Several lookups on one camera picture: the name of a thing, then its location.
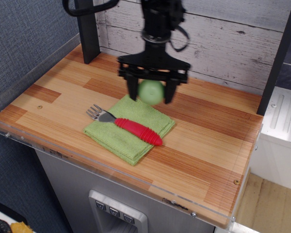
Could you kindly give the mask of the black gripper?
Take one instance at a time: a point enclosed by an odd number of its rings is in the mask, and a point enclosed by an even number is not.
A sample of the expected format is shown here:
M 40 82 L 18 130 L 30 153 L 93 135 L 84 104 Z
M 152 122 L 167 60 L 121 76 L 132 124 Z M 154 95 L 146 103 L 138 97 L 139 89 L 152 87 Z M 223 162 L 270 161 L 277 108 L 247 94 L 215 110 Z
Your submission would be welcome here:
M 170 56 L 165 49 L 165 44 L 146 41 L 143 52 L 118 57 L 118 75 L 126 78 L 132 100 L 136 101 L 137 98 L 138 78 L 167 81 L 164 88 L 165 104 L 172 101 L 180 83 L 187 83 L 191 65 Z

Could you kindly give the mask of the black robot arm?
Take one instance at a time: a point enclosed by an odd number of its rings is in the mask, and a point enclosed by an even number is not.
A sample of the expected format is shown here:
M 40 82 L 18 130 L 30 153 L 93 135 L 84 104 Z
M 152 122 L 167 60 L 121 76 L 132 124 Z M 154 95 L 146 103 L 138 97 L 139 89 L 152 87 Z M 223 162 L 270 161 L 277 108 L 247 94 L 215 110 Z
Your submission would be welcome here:
M 173 58 L 166 52 L 166 44 L 171 34 L 179 30 L 188 36 L 180 23 L 184 21 L 186 10 L 179 0 L 143 0 L 144 28 L 141 36 L 145 41 L 143 52 L 118 57 L 119 76 L 127 82 L 129 96 L 137 98 L 138 81 L 154 80 L 165 82 L 164 99 L 172 101 L 178 85 L 188 80 L 190 64 Z

